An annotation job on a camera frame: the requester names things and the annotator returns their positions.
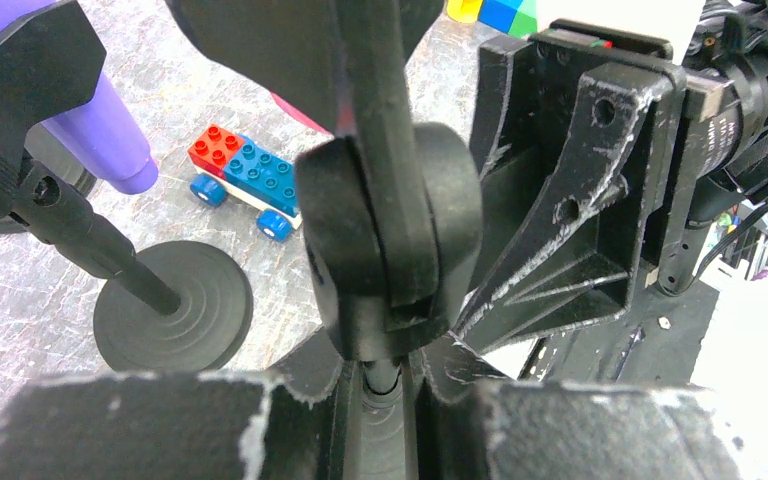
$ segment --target lego brick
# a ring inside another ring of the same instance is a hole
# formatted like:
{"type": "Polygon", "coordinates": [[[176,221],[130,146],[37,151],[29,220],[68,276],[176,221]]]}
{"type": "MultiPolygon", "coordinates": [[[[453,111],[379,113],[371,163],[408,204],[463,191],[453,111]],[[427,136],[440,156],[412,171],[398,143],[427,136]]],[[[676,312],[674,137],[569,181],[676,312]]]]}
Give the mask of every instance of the lego brick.
{"type": "Polygon", "coordinates": [[[286,241],[293,233],[293,226],[290,225],[290,222],[275,210],[264,210],[257,217],[257,228],[264,235],[277,242],[286,241]]]}
{"type": "Polygon", "coordinates": [[[514,17],[514,22],[511,24],[511,29],[508,31],[508,35],[522,38],[535,32],[537,32],[537,17],[532,17],[522,11],[518,11],[514,17]]]}
{"type": "Polygon", "coordinates": [[[485,0],[478,13],[478,21],[508,33],[521,3],[522,0],[485,0]]]}
{"type": "Polygon", "coordinates": [[[522,0],[517,11],[537,20],[537,0],[522,0]]]}
{"type": "Polygon", "coordinates": [[[206,173],[196,175],[196,178],[190,183],[190,191],[202,202],[211,207],[218,207],[225,201],[227,192],[214,177],[206,173]]]}
{"type": "Polygon", "coordinates": [[[225,179],[271,208],[294,217],[298,214],[293,165],[261,149],[250,138],[225,166],[225,179]]]}
{"type": "Polygon", "coordinates": [[[456,22],[475,23],[482,3],[484,0],[449,0],[446,13],[456,22]]]}
{"type": "Polygon", "coordinates": [[[223,169],[244,144],[245,140],[240,136],[211,125],[190,146],[187,153],[197,167],[225,178],[223,169]]]}
{"type": "MultiPolygon", "coordinates": [[[[214,180],[219,182],[219,185],[222,185],[222,188],[224,188],[225,191],[228,192],[229,196],[237,198],[237,199],[243,201],[244,203],[247,203],[247,204],[251,205],[252,207],[260,210],[261,212],[265,212],[267,210],[275,211],[275,209],[273,209],[266,202],[263,202],[260,199],[254,197],[252,195],[249,195],[248,193],[246,193],[243,190],[240,190],[239,188],[235,187],[234,185],[231,185],[230,183],[228,183],[227,180],[219,178],[219,177],[217,177],[217,176],[215,176],[215,175],[213,175],[211,173],[208,173],[205,170],[199,168],[198,166],[195,166],[195,167],[196,167],[196,172],[197,173],[199,173],[199,174],[204,173],[204,174],[210,175],[211,178],[213,178],[214,180]]],[[[284,218],[286,218],[287,221],[290,222],[290,225],[293,226],[293,228],[298,229],[302,225],[302,216],[301,216],[300,213],[297,214],[296,216],[290,216],[290,215],[287,215],[284,212],[278,212],[278,213],[281,216],[283,216],[284,218]]]]}

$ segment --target red lego brick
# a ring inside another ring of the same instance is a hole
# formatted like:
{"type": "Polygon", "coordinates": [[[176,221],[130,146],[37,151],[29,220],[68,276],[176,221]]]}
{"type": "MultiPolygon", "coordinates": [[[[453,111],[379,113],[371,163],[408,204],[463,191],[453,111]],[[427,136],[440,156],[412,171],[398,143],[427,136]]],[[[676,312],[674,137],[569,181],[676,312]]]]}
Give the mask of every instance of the red lego brick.
{"type": "Polygon", "coordinates": [[[187,150],[193,163],[219,178],[225,178],[222,170],[246,141],[224,128],[216,125],[207,130],[187,150]]]}

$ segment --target lego toy car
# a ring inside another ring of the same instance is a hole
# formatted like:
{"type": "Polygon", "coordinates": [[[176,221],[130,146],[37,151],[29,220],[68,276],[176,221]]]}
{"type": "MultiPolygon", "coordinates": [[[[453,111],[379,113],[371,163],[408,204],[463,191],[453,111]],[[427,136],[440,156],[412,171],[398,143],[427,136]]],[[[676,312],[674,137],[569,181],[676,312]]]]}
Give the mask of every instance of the lego toy car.
{"type": "Polygon", "coordinates": [[[228,195],[242,200],[262,212],[258,229],[278,242],[301,226],[292,164],[216,125],[188,153],[199,172],[190,190],[204,203],[218,207],[228,195]]]}

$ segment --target red object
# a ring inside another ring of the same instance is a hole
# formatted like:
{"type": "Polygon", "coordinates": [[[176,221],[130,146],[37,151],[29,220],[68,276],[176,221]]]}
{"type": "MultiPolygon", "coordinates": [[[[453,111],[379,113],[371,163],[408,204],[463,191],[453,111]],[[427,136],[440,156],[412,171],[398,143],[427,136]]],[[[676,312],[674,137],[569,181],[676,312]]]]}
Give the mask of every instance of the red object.
{"type": "Polygon", "coordinates": [[[224,179],[225,172],[222,169],[245,143],[245,139],[224,128],[211,125],[193,143],[187,153],[197,167],[224,179]]]}
{"type": "Polygon", "coordinates": [[[300,112],[298,109],[296,109],[296,107],[290,105],[289,103],[287,103],[286,100],[284,100],[283,98],[279,97],[278,95],[275,95],[273,93],[272,94],[272,99],[275,100],[275,103],[279,107],[281,107],[281,110],[284,110],[285,112],[287,112],[287,115],[289,115],[289,116],[293,117],[294,119],[296,119],[297,122],[305,125],[308,128],[312,128],[312,129],[316,130],[319,133],[325,133],[325,134],[329,134],[330,133],[328,130],[325,130],[324,128],[320,127],[318,123],[316,123],[313,120],[311,120],[310,118],[308,118],[307,115],[305,115],[304,113],[300,112]]]}

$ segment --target blue wheel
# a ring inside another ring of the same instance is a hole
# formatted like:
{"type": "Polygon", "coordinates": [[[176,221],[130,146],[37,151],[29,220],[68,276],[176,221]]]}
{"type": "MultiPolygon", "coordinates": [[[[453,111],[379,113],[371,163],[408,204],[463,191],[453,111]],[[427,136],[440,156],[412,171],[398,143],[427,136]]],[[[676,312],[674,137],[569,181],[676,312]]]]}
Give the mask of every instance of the blue wheel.
{"type": "Polygon", "coordinates": [[[290,222],[274,210],[264,210],[257,217],[257,228],[276,242],[287,240],[290,234],[293,233],[293,226],[290,225],[290,222]]]}
{"type": "Polygon", "coordinates": [[[211,207],[218,207],[225,201],[225,197],[228,194],[219,182],[214,180],[210,175],[206,173],[200,173],[196,175],[193,183],[190,184],[190,191],[193,195],[198,197],[202,202],[210,205],[211,207]]]}

